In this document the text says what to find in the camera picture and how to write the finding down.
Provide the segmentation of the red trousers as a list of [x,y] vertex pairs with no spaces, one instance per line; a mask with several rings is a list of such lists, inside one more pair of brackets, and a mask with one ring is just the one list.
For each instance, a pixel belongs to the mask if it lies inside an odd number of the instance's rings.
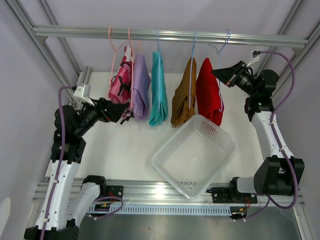
[[224,103],[217,78],[212,74],[212,64],[206,57],[196,80],[196,100],[198,113],[217,126],[222,124]]

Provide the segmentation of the blue wire hanger brown trousers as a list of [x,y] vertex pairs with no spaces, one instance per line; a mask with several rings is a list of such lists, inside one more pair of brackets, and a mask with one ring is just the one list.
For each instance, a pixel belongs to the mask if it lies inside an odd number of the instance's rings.
[[192,43],[192,48],[191,48],[191,57],[190,57],[190,75],[189,75],[189,99],[188,99],[188,109],[191,110],[192,108],[192,87],[193,87],[193,63],[194,63],[194,52],[195,52],[195,47],[197,43],[197,38],[198,38],[198,30],[195,30],[194,32],[194,39]]

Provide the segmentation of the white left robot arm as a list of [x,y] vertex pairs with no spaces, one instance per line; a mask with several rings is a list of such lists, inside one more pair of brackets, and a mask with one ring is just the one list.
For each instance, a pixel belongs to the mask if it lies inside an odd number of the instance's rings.
[[108,196],[104,176],[89,175],[70,201],[72,185],[80,167],[86,141],[83,136],[95,123],[117,123],[128,103],[113,103],[101,97],[76,110],[61,105],[55,112],[56,130],[51,148],[51,176],[41,213],[24,232],[26,240],[76,240],[81,222],[95,200]]

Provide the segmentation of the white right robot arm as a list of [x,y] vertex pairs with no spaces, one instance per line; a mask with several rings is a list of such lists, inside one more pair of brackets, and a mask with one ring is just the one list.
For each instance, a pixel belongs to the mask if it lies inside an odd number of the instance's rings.
[[211,71],[227,87],[239,87],[248,97],[244,110],[256,130],[264,158],[251,177],[234,177],[227,190],[228,198],[240,202],[246,194],[265,195],[281,209],[292,208],[298,200],[298,186],[305,164],[289,150],[277,123],[271,99],[279,80],[278,74],[267,69],[255,76],[243,61]]

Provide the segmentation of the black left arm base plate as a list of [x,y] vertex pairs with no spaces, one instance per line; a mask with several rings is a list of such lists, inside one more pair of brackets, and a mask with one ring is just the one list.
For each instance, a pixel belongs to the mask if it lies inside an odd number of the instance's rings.
[[123,198],[124,187],[122,185],[107,185],[103,188],[100,197]]

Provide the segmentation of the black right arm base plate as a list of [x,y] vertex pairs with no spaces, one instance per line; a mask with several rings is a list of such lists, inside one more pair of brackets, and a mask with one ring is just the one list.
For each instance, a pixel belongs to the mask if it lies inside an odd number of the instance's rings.
[[250,193],[242,193],[229,187],[211,187],[206,190],[211,194],[214,204],[257,204],[258,198]]

